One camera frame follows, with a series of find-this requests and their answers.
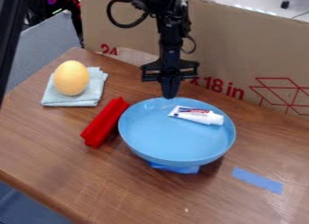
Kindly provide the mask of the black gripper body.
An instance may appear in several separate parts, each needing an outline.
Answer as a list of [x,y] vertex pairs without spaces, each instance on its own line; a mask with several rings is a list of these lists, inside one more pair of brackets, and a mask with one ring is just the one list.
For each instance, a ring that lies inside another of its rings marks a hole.
[[162,58],[158,58],[141,66],[142,81],[159,81],[165,76],[193,79],[198,76],[200,65],[198,61],[188,61],[177,57],[173,57],[170,61],[163,61]]

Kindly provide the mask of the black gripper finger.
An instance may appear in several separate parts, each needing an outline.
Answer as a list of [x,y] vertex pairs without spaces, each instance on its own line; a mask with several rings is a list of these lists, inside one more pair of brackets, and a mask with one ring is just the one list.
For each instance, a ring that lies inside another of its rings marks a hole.
[[181,79],[178,77],[163,77],[161,79],[163,97],[167,99],[178,95]]

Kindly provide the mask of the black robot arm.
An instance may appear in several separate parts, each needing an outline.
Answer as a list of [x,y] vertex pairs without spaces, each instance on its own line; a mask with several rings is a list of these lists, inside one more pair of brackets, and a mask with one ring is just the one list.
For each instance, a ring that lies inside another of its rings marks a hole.
[[[115,3],[131,4],[143,11],[133,23],[119,23],[113,16]],[[163,97],[178,95],[179,84],[185,79],[198,76],[198,61],[186,61],[181,53],[192,54],[197,49],[196,40],[190,37],[192,21],[188,0],[111,0],[106,7],[107,18],[117,27],[129,29],[139,25],[149,16],[154,17],[159,33],[158,60],[143,64],[142,81],[158,81]]]

